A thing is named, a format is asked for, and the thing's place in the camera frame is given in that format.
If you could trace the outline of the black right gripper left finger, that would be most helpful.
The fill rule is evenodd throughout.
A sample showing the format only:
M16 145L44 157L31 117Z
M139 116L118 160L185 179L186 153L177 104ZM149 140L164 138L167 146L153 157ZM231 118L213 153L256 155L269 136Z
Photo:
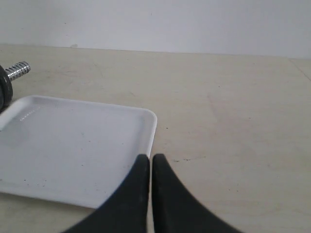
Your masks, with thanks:
M146 233L150 161L140 154L115 192L66 233Z

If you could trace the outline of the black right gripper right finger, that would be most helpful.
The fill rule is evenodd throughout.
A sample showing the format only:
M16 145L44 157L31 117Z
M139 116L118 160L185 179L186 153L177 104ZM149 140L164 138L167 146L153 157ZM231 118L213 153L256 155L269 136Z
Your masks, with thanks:
M152 210L156 233L239 233L209 211L182 184L164 154L152 160Z

